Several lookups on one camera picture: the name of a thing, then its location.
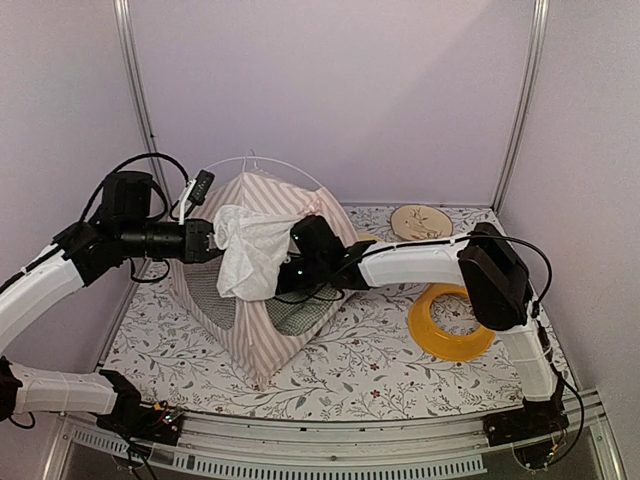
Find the pink striped pet tent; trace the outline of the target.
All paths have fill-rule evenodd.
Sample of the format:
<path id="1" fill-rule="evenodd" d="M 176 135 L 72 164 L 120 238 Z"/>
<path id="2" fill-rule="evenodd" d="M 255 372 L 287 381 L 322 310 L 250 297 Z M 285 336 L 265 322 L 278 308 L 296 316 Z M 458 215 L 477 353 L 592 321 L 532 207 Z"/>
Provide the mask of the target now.
<path id="1" fill-rule="evenodd" d="M 174 299 L 260 390 L 344 303 L 334 305 L 321 326 L 300 336 L 281 335 L 268 317 L 265 301 L 273 299 L 280 266 L 293 246 L 290 230 L 312 214 L 324 217 L 343 244 L 357 242 L 349 216 L 325 186 L 311 191 L 277 178 L 241 173 L 211 188 L 194 211 L 196 218 L 213 224 L 215 246 L 231 257 L 204 264 L 170 263 Z"/>

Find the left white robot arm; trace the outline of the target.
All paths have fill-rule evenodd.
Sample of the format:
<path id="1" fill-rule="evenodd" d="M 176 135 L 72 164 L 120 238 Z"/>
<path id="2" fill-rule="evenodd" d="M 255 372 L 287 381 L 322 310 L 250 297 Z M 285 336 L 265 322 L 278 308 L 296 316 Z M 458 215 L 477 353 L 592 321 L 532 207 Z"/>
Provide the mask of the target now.
<path id="1" fill-rule="evenodd" d="M 98 189 L 101 202 L 54 237 L 39 256 L 1 287 L 1 345 L 7 347 L 28 326 L 64 298 L 90 286 L 124 262 L 203 264 L 221 255 L 210 222 L 190 218 L 214 181 L 202 170 L 187 181 L 178 217 L 152 215 L 151 198 L 163 192 L 152 175 L 112 172 Z M 29 369 L 1 361 L 1 417 L 36 411 L 87 412 L 111 419 L 128 434 L 148 426 L 140 394 L 116 372 L 92 374 Z"/>

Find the green checkered cushion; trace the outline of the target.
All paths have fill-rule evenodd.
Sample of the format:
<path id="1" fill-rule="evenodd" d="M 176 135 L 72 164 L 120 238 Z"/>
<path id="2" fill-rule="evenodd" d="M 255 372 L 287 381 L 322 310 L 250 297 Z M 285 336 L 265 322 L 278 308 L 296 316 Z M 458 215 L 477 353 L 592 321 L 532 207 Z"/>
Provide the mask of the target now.
<path id="1" fill-rule="evenodd" d="M 308 300 L 296 295 L 293 298 L 265 301 L 268 317 L 278 333 L 300 336 L 315 326 L 321 326 L 330 317 L 330 309 L 340 306 L 345 299 L 343 291 L 315 295 Z"/>

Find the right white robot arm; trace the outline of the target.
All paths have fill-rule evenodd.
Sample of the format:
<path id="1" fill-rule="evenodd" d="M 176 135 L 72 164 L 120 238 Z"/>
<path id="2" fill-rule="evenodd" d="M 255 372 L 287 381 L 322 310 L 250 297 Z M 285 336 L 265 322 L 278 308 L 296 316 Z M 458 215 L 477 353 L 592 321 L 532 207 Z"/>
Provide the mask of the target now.
<path id="1" fill-rule="evenodd" d="M 466 289 L 479 323 L 496 333 L 516 368 L 526 402 L 517 427 L 537 436 L 552 424 L 551 400 L 562 388 L 539 321 L 540 302 L 529 270 L 513 249 L 516 240 L 481 222 L 468 233 L 436 240 L 375 242 L 346 246 L 321 216 L 309 216 L 291 231 L 296 248 L 278 274 L 275 297 L 322 288 L 363 291 L 401 283 L 447 284 Z"/>

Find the yellow bowl stand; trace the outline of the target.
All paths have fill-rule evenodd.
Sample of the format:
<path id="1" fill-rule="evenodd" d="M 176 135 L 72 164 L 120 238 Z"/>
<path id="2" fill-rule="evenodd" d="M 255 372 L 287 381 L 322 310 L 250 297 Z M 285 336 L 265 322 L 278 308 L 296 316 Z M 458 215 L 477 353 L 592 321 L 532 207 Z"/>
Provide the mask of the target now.
<path id="1" fill-rule="evenodd" d="M 467 335 L 453 335 L 441 329 L 431 315 L 436 299 L 445 295 L 469 299 L 465 287 L 452 284 L 430 284 L 411 306 L 408 330 L 415 343 L 437 359 L 450 362 L 469 362 L 482 356 L 496 339 L 484 326 Z"/>

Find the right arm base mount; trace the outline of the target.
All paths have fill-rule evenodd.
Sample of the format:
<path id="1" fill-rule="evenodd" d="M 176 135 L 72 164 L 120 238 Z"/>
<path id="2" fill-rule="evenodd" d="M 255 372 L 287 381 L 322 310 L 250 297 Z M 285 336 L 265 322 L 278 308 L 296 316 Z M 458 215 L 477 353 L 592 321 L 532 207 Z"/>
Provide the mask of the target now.
<path id="1" fill-rule="evenodd" d="M 489 445 L 499 446 L 559 433 L 569 421 L 562 397 L 554 397 L 542 402 L 524 400 L 518 409 L 484 416 L 482 424 Z"/>

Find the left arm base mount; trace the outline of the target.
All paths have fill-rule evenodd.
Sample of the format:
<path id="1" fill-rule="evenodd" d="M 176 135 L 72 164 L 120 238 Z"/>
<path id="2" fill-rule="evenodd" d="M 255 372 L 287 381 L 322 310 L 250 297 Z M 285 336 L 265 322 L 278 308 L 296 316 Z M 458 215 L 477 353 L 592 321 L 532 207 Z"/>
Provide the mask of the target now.
<path id="1" fill-rule="evenodd" d="M 116 400 L 108 414 L 96 417 L 96 426 L 125 439 L 140 439 L 163 445 L 178 444 L 184 422 L 184 410 L 166 400 L 153 404 L 142 401 L 141 393 L 120 373 L 100 370 L 113 387 Z"/>

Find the cream pet bowl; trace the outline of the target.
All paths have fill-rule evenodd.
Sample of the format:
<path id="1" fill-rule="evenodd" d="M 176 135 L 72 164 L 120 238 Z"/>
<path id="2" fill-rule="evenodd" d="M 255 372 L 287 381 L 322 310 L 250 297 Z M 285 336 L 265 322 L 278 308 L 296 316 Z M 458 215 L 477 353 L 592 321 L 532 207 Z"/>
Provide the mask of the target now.
<path id="1" fill-rule="evenodd" d="M 381 243 L 382 239 L 376 235 L 370 234 L 370 233 L 366 233 L 366 232 L 359 232 L 358 233 L 358 242 L 359 243 L 364 243 L 367 245 L 371 245 L 371 244 L 377 244 L 377 243 Z"/>

